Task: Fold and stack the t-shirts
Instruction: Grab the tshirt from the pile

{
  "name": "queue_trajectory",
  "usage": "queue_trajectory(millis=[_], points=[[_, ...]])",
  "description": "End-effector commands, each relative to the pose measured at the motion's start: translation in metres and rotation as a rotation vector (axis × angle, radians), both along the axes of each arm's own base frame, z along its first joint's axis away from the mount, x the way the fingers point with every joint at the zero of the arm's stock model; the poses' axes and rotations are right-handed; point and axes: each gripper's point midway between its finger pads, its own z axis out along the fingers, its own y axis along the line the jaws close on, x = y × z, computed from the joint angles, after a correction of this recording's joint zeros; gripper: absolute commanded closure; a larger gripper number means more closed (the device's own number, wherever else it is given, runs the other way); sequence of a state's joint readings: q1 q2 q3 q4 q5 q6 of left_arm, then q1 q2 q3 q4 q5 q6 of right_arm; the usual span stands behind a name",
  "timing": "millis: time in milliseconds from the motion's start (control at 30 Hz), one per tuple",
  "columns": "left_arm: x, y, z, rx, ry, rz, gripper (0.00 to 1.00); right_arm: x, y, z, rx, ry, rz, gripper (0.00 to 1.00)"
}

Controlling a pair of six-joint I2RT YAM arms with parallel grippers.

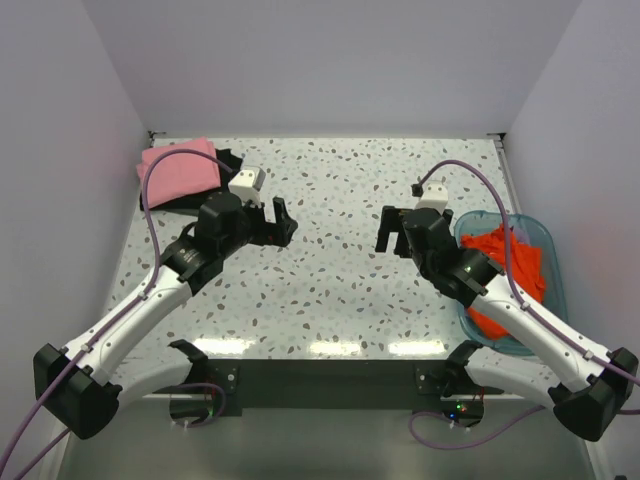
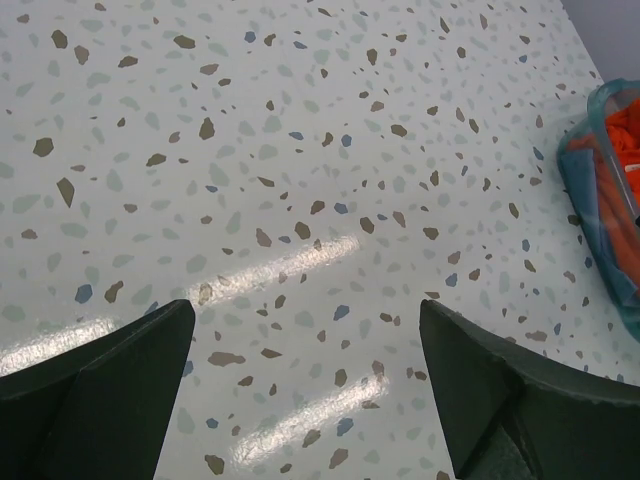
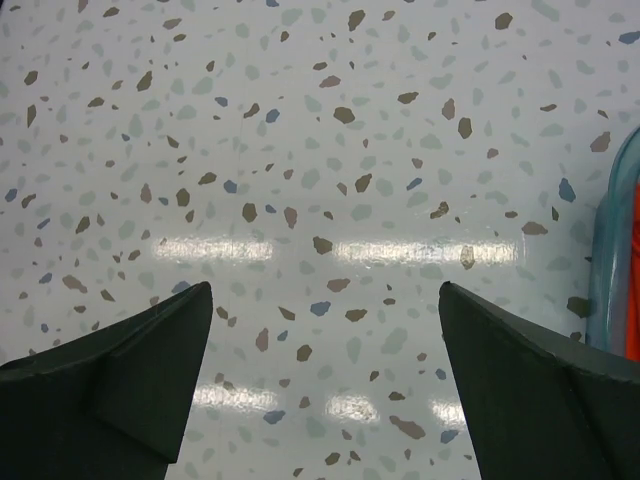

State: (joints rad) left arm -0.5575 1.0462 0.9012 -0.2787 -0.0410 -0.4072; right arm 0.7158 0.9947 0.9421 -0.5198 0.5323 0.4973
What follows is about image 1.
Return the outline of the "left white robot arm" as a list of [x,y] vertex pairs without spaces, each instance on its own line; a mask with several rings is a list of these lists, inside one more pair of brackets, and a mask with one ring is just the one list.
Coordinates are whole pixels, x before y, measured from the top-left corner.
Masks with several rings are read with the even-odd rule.
[[242,247],[290,244],[298,223],[283,198],[274,198],[273,208],[275,219],[269,222],[262,204],[231,192],[214,194],[114,311],[65,346],[46,344],[35,354],[37,400],[81,439],[103,430],[120,407],[123,388],[112,376],[160,321],[220,275]]

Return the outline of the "orange t shirt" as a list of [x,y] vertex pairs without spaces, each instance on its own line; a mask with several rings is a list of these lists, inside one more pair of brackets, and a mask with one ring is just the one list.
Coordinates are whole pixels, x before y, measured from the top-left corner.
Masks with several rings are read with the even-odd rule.
[[[542,250],[521,242],[514,232],[511,236],[511,263],[515,282],[524,288],[527,294],[536,301],[542,302],[546,292],[546,281],[541,273]],[[506,267],[504,228],[500,225],[491,232],[461,237],[464,247],[483,251],[502,267]],[[508,335],[508,331],[493,321],[490,317],[474,309],[468,311],[469,316],[482,333],[490,340],[500,340]]]

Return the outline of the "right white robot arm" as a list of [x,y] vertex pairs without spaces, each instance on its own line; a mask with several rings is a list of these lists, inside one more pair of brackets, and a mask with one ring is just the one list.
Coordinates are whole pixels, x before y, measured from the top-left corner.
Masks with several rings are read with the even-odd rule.
[[611,350],[577,332],[510,279],[504,268],[477,249],[457,244],[451,210],[383,208],[375,250],[412,259],[420,276],[443,296],[503,326],[537,357],[528,362],[482,350],[466,341],[448,358],[448,386],[459,393],[474,386],[519,395],[551,410],[576,436],[601,439],[623,412],[636,384],[638,358]]

